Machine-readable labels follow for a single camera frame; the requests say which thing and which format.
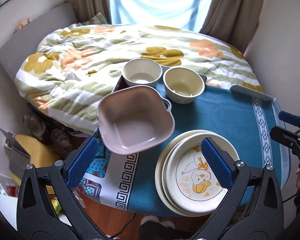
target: white bowl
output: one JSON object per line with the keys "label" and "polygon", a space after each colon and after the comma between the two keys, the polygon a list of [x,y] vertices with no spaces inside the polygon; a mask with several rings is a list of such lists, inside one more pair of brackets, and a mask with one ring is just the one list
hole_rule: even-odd
{"label": "white bowl", "polygon": [[184,138],[187,138],[191,135],[194,135],[194,134],[197,134],[197,133],[200,133],[200,132],[208,132],[208,131],[206,131],[206,130],[187,131],[187,132],[184,132],[184,133],[178,135],[174,139],[172,139],[172,141],[169,142],[167,144],[167,146],[161,152],[161,154],[159,156],[159,159],[157,161],[157,165],[155,167],[155,172],[154,172],[155,187],[157,189],[157,193],[158,193],[161,201],[173,212],[175,212],[179,215],[182,215],[182,216],[187,216],[187,217],[199,217],[199,216],[202,216],[202,215],[198,214],[198,213],[190,213],[190,212],[187,212],[187,211],[182,212],[179,209],[180,207],[176,208],[172,203],[170,203],[170,201],[168,200],[168,197],[165,194],[165,190],[163,189],[163,186],[162,186],[162,168],[163,168],[163,164],[164,164],[167,156],[170,154],[170,152],[172,152],[172,150],[174,149],[174,146],[176,144],[178,144]]}
{"label": "white bowl", "polygon": [[193,70],[173,67],[163,74],[164,88],[169,98],[178,104],[189,104],[204,91],[202,78]]}
{"label": "white bowl", "polygon": [[227,193],[201,153],[201,142],[206,137],[227,151],[234,162],[239,160],[233,145],[212,132],[189,136],[175,148],[167,164],[167,188],[175,203],[188,212],[213,212]]}
{"label": "white bowl", "polygon": [[162,76],[162,68],[151,59],[136,58],[124,65],[122,76],[129,87],[138,85],[155,87]]}

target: orange flower pattern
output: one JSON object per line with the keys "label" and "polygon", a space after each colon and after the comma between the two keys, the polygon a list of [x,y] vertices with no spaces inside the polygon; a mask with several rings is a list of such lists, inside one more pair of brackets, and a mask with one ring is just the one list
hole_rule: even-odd
{"label": "orange flower pattern", "polygon": [[190,42],[190,47],[197,49],[200,56],[204,56],[207,58],[223,57],[223,52],[221,50],[218,50],[216,48],[216,45],[212,41],[206,39]]}
{"label": "orange flower pattern", "polygon": [[71,68],[78,70],[92,60],[90,56],[93,54],[94,52],[90,49],[79,51],[70,48],[63,55],[63,59],[61,60],[61,68],[63,70],[68,70]]}
{"label": "orange flower pattern", "polygon": [[42,99],[41,97],[38,96],[37,93],[33,92],[33,93],[29,93],[28,97],[31,101],[34,102],[34,104],[36,105],[36,107],[45,115],[48,115],[48,105],[50,103],[49,100],[47,99]]}
{"label": "orange flower pattern", "polygon": [[102,26],[102,25],[96,25],[94,27],[94,34],[98,33],[106,33],[106,32],[113,32],[116,29],[116,26]]}
{"label": "orange flower pattern", "polygon": [[214,87],[218,87],[218,88],[220,87],[219,84],[214,84],[214,83],[210,83],[210,82],[206,83],[206,85],[214,86]]}

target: blanket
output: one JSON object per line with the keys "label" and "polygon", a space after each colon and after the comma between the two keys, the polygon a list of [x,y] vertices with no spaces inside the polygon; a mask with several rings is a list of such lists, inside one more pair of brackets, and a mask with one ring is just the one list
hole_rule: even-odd
{"label": "blanket", "polygon": [[47,35],[20,67],[15,84],[45,115],[88,134],[98,125],[97,107],[112,92],[131,59],[183,66],[229,89],[261,91],[243,54],[212,37],[165,26],[74,24]]}

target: white plate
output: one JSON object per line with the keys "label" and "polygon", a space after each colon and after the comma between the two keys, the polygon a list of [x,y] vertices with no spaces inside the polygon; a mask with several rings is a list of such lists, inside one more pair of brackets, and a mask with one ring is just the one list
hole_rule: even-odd
{"label": "white plate", "polygon": [[173,200],[173,198],[171,197],[169,191],[168,191],[168,187],[167,187],[167,165],[168,165],[168,161],[169,158],[171,156],[171,154],[173,153],[173,151],[176,149],[176,147],[183,142],[184,140],[186,140],[187,138],[181,140],[180,142],[178,142],[173,148],[172,150],[169,152],[168,156],[166,157],[166,160],[163,163],[163,168],[162,168],[162,175],[161,175],[161,183],[162,183],[162,189],[164,191],[164,194],[166,195],[166,198],[168,199],[168,201],[176,208],[178,209],[184,216],[188,216],[188,217],[194,217],[194,216],[204,216],[204,215],[208,215],[211,212],[206,212],[206,213],[193,213],[193,212],[189,212],[187,210],[184,210],[183,208],[181,208],[180,206],[178,206],[175,201]]}
{"label": "white plate", "polygon": [[[207,132],[207,130],[192,130],[192,131],[187,131],[184,132],[180,135],[178,135],[177,137],[175,137],[174,139],[172,139],[171,142],[169,142],[167,144],[167,146],[163,149],[163,151],[161,152],[159,159],[157,161],[157,165],[155,167],[155,172],[154,172],[154,181],[155,181],[155,187],[157,189],[158,195],[161,199],[161,201],[173,212],[185,216],[184,214],[180,213],[180,210],[178,210],[177,208],[175,208],[167,199],[163,188],[162,188],[162,183],[161,183],[161,176],[162,176],[162,168],[163,168],[163,163],[167,158],[167,155],[170,153],[170,151],[172,150],[172,148],[179,143],[181,140],[183,140],[184,138],[187,138],[191,135],[194,135],[196,133],[201,133],[201,132]],[[188,217],[198,217],[201,216],[200,214],[189,214],[187,215]]]}
{"label": "white plate", "polygon": [[213,212],[227,193],[201,153],[201,142],[206,137],[239,160],[232,144],[212,132],[189,136],[175,148],[167,164],[167,188],[175,203],[188,212]]}

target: cartoon duck illustration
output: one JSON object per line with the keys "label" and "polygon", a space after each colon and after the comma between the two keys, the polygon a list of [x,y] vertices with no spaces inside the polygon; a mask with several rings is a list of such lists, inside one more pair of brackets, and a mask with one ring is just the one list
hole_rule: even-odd
{"label": "cartoon duck illustration", "polygon": [[202,161],[202,153],[199,150],[199,147],[193,147],[193,150],[196,151],[194,154],[193,162],[190,162],[182,174],[188,173],[192,171],[191,179],[193,182],[192,190],[197,193],[201,194],[207,190],[207,187],[211,185],[211,173],[208,171],[209,165],[207,162],[203,163]]}

